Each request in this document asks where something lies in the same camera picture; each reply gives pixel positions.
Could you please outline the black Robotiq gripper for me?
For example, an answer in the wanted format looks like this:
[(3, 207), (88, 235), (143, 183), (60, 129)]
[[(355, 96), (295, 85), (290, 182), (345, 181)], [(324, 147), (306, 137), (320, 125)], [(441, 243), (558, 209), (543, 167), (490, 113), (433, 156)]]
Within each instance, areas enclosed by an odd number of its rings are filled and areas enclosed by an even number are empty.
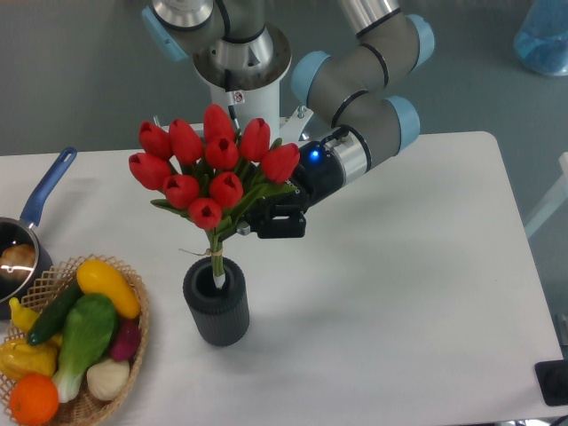
[(277, 184), (287, 179), (296, 190), (255, 201), (237, 224), (237, 234), (259, 239), (299, 239), (305, 236), (302, 211), (343, 186), (343, 166), (324, 147), (312, 141), (276, 147), (265, 156), (265, 175)]

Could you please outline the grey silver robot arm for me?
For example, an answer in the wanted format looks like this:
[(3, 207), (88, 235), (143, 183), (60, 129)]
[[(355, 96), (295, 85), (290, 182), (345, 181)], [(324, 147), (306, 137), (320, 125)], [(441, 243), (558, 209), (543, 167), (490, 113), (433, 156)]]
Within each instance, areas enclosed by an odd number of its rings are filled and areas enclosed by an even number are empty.
[(430, 25), (395, 1), (344, 1), (357, 47), (334, 59), (323, 51), (291, 61), (288, 39), (264, 18), (260, 1), (154, 1), (142, 12), (148, 33), (175, 61), (191, 59), (211, 99), (246, 125), (264, 118), (277, 138), (300, 140), (313, 115), (331, 131), (300, 145), (293, 193), (246, 203), (222, 231), (300, 238), (304, 213), (412, 144), (413, 105), (375, 93), (419, 67), (434, 51)]

